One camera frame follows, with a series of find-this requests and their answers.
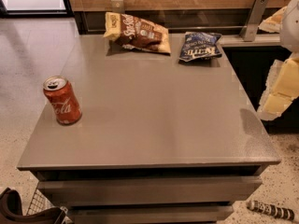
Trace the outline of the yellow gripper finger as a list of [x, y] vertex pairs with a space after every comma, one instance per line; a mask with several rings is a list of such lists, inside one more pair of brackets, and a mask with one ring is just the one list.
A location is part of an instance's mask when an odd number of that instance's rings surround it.
[[280, 68], [272, 92], [297, 98], [299, 96], [299, 60], [287, 59]]
[[292, 100], [284, 96], [264, 93], [259, 102], [257, 114], [261, 120], [274, 120], [279, 118], [292, 104]]

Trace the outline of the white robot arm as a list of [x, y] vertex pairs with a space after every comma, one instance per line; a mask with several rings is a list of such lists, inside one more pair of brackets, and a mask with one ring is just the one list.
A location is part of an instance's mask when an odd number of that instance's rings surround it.
[[257, 114], [261, 120], [274, 120], [299, 97], [299, 0], [291, 0], [259, 29], [279, 33], [280, 45], [292, 54], [284, 62], [274, 60], [259, 101]]

